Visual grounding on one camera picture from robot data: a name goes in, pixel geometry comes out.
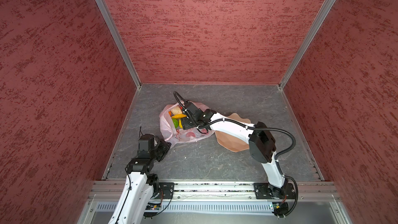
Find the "yellow fake fruit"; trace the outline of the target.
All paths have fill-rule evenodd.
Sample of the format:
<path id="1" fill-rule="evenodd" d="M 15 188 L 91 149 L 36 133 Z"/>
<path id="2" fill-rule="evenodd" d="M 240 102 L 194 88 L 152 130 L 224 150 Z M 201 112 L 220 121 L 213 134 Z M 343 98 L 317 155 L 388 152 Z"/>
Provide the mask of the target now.
<path id="1" fill-rule="evenodd" d="M 179 121 L 179 126 L 180 126 L 179 129 L 183 129 L 184 128 L 183 124 L 182 124 L 182 121 L 185 120 L 186 118 L 187 118 L 187 116 L 184 115 L 184 114 L 171 116 L 171 119 L 177 119 Z"/>

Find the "pink plastic bag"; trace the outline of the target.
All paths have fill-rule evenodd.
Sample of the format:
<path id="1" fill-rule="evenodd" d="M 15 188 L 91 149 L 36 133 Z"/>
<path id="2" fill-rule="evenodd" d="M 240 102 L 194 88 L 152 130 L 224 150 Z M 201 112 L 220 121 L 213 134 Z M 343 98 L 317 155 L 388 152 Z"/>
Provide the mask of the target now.
<path id="1" fill-rule="evenodd" d="M 202 129 L 199 131 L 195 127 L 185 130 L 179 126 L 179 123 L 176 125 L 172 118 L 174 116 L 172 110 L 176 107 L 179 107 L 182 112 L 182 107 L 176 103 L 174 105 L 167 105 L 159 114 L 161 134 L 166 142 L 172 144 L 172 147 L 176 144 L 198 142 L 214 134 L 213 130 L 207 131 L 206 129 Z"/>

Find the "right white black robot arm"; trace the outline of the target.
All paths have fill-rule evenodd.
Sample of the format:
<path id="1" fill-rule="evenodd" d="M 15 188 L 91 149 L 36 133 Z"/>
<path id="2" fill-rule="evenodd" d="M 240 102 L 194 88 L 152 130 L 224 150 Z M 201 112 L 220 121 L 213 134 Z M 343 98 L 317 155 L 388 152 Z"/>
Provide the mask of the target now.
<path id="1" fill-rule="evenodd" d="M 264 123 L 243 123 L 214 110 L 207 109 L 203 111 L 190 101 L 179 105 L 182 108 L 182 112 L 188 116 L 197 129 L 226 133 L 248 144 L 250 156 L 262 164 L 266 173 L 268 194 L 274 199 L 285 198 L 288 181 L 283 176 L 275 158 L 275 139 Z"/>

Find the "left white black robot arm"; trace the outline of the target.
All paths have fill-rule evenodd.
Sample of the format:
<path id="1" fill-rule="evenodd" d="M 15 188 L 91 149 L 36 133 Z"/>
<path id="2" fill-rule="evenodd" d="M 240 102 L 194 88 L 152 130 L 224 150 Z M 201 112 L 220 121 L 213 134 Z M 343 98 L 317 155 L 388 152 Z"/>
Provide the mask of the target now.
<path id="1" fill-rule="evenodd" d="M 151 218 L 163 211 L 164 192 L 159 177 L 150 171 L 171 146 L 153 134 L 140 136 L 137 155 L 125 167 L 126 182 L 110 224 L 139 224 L 143 217 Z"/>

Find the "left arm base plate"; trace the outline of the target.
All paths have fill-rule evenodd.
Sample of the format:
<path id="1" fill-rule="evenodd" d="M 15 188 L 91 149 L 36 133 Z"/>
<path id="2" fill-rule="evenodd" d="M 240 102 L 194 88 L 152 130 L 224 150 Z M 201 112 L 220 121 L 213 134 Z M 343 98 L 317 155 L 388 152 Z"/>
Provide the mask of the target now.
<path id="1" fill-rule="evenodd" d="M 160 182 L 159 183 L 159 194 L 155 199 L 170 200 L 174 195 L 175 183 L 173 182 Z"/>

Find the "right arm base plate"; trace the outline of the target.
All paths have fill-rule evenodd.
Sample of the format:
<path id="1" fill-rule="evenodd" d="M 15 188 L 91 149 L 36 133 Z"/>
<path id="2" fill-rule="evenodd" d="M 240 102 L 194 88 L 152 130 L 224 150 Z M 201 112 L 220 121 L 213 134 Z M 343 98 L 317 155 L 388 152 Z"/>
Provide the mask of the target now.
<path id="1" fill-rule="evenodd" d="M 285 182 L 278 188 L 269 183 L 254 183 L 254 192 L 256 199 L 275 199 L 275 200 L 293 200 L 296 197 L 296 189 L 293 183 Z"/>

